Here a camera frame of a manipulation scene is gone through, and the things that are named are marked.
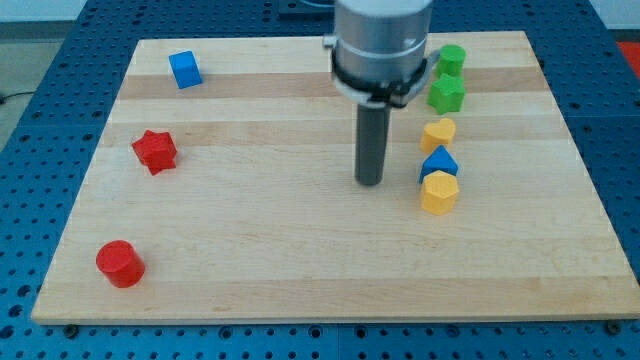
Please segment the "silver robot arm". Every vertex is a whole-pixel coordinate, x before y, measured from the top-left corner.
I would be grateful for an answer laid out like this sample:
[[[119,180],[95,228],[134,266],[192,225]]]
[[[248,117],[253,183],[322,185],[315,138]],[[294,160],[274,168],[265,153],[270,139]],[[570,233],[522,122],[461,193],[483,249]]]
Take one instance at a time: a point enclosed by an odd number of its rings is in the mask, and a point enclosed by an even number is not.
[[[432,8],[432,0],[337,0],[340,72],[371,83],[411,77],[423,61]]]

